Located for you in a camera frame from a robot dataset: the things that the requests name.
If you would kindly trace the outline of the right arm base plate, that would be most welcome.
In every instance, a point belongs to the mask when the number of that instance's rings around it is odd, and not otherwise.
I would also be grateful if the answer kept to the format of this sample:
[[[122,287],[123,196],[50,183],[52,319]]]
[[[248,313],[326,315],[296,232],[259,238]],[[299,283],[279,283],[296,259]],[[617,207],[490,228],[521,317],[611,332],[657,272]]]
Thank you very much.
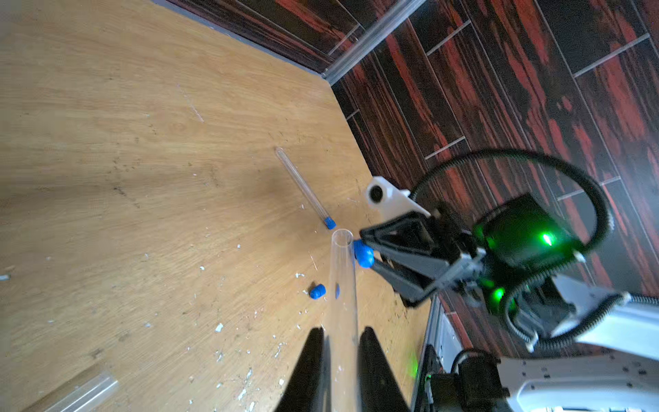
[[[456,375],[444,372],[434,346],[425,346],[421,360],[411,410],[462,411]]]

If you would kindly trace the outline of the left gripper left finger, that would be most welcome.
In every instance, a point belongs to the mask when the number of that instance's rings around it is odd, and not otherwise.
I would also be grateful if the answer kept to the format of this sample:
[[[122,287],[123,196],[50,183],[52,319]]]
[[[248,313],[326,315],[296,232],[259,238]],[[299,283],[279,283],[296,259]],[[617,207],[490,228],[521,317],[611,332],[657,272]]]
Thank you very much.
[[[324,329],[312,328],[276,412],[322,411],[324,401]]]

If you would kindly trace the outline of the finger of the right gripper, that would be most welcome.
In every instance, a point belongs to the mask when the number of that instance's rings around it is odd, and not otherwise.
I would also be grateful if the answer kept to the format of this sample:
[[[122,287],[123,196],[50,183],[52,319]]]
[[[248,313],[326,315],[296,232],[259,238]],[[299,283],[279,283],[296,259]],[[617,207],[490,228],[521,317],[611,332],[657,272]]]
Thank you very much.
[[[382,276],[400,296],[405,307],[416,308],[439,292],[434,281],[439,271],[446,268],[439,257],[391,252],[383,259],[375,259],[372,270]]]
[[[438,278],[458,261],[458,227],[448,218],[408,212],[360,230],[360,239],[393,264]]]

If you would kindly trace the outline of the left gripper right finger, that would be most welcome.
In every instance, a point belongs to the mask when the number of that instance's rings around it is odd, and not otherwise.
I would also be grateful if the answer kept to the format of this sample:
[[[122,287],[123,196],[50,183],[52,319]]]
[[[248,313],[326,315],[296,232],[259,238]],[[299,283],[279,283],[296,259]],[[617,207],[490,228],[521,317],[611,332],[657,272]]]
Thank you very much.
[[[377,335],[370,326],[360,336],[358,376],[363,411],[409,412]]]

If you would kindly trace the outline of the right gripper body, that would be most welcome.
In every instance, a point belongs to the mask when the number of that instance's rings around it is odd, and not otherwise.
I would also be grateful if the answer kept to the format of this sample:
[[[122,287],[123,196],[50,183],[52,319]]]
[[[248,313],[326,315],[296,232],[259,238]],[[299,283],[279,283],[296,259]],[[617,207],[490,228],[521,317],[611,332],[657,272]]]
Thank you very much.
[[[485,250],[472,235],[466,222],[449,206],[438,203],[431,212],[433,229],[439,236],[439,259],[447,267],[440,270],[434,281],[436,290],[455,292],[468,304],[483,304],[484,298],[478,281],[484,274]]]

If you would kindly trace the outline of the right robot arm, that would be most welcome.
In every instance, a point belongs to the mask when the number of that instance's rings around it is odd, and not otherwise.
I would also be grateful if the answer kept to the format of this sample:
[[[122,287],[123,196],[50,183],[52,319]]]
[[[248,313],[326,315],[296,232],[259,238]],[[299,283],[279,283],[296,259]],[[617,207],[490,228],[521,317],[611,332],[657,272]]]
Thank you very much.
[[[580,240],[528,193],[487,212],[471,229],[448,204],[428,210],[417,203],[444,171],[490,158],[566,175],[594,208],[590,238]],[[376,177],[366,198],[382,222],[360,231],[357,261],[382,276],[406,307],[432,304],[409,410],[657,410],[657,298],[563,274],[614,231],[611,203],[585,171],[533,151],[482,149],[439,163],[409,191]],[[438,295],[445,290],[484,305],[528,357],[441,343]]]

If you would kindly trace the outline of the clear test tube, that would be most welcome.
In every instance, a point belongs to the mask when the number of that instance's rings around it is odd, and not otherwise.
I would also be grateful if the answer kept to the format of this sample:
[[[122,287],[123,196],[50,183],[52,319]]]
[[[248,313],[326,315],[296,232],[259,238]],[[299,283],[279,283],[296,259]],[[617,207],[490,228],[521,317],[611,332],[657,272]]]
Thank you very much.
[[[347,229],[331,238],[331,270],[327,290],[329,317],[329,399],[331,411],[360,411],[358,376],[358,305],[354,236]]]
[[[292,163],[292,161],[290,160],[284,149],[281,147],[277,147],[275,149],[275,152],[276,152],[276,156],[279,158],[283,166],[286,168],[286,170],[288,171],[289,175],[291,176],[295,184],[298,186],[300,191],[307,198],[307,201],[310,203],[312,208],[319,216],[319,219],[324,223],[324,219],[326,217],[328,216],[331,217],[328,211],[325,209],[324,206],[322,206],[316,194],[314,193],[310,185],[308,185],[307,181],[302,177],[297,167]]]
[[[118,381],[109,373],[101,373],[46,408],[46,412],[93,411],[118,389]]]

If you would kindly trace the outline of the blue stopper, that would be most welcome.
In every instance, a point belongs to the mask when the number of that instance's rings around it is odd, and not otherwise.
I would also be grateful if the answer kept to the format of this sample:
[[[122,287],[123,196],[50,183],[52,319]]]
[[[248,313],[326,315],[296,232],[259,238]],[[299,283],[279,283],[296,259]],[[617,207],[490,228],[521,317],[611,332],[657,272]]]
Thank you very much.
[[[366,245],[363,240],[355,240],[353,243],[355,260],[363,269],[371,269],[375,263],[375,253],[372,247]]]
[[[333,230],[336,227],[335,221],[329,216],[324,219],[324,225],[329,230]]]
[[[313,300],[318,300],[320,298],[325,297],[326,293],[327,293],[326,287],[322,284],[317,284],[313,286],[308,292],[309,296]]]

